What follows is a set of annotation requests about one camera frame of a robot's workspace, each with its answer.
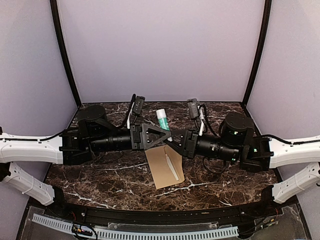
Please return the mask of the white green glue stick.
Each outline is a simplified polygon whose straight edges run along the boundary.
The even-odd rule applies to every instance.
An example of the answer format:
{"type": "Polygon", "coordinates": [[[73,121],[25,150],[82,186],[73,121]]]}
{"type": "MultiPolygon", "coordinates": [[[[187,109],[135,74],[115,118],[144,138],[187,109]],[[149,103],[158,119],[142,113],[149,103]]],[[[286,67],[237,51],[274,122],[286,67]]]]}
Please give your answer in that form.
{"type": "Polygon", "coordinates": [[[160,127],[162,129],[164,129],[164,130],[169,131],[170,127],[169,127],[169,124],[168,124],[168,120],[167,120],[167,115],[166,115],[165,109],[164,108],[158,109],[156,111],[156,116],[157,116],[158,123],[159,123],[160,127]]]}

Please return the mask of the brown paper envelope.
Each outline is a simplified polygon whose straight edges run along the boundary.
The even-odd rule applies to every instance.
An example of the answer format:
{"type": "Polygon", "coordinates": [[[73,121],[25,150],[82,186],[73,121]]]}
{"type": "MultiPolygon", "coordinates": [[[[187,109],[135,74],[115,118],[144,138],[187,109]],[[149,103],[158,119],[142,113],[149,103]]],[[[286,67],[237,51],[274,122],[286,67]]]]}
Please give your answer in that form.
{"type": "Polygon", "coordinates": [[[145,151],[145,155],[152,174],[155,188],[157,190],[174,186],[185,181],[182,167],[182,156],[175,152],[168,145],[150,148],[145,151]],[[175,179],[170,168],[168,167],[166,154],[170,157],[179,180],[175,179]]]}

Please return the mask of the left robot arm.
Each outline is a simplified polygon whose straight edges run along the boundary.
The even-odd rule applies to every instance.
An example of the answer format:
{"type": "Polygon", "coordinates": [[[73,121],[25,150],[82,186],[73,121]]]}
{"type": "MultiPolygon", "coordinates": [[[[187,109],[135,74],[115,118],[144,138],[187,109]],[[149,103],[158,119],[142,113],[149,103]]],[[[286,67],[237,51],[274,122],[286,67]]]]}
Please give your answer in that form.
{"type": "Polygon", "coordinates": [[[44,162],[75,166],[92,160],[95,153],[148,150],[167,140],[172,133],[149,124],[118,128],[107,120],[102,105],[91,105],[77,114],[76,127],[53,136],[0,134],[0,180],[28,195],[60,218],[71,213],[63,190],[41,182],[21,169],[17,162],[44,162]]]}

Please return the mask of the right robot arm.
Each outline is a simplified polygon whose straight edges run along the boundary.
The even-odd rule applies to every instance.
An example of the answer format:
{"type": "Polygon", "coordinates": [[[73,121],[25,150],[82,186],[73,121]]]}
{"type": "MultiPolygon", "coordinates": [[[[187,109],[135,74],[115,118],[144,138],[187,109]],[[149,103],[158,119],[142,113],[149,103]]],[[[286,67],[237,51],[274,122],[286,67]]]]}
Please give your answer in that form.
{"type": "Polygon", "coordinates": [[[261,192],[261,201],[255,205],[255,213],[266,217],[291,197],[320,182],[320,137],[284,140],[271,134],[254,136],[252,118],[238,112],[227,114],[219,126],[219,135],[195,132],[191,129],[173,130],[166,140],[178,154],[188,159],[196,155],[221,160],[225,164],[239,163],[242,170],[264,172],[281,166],[307,163],[308,165],[288,179],[267,186],[261,192]]]}

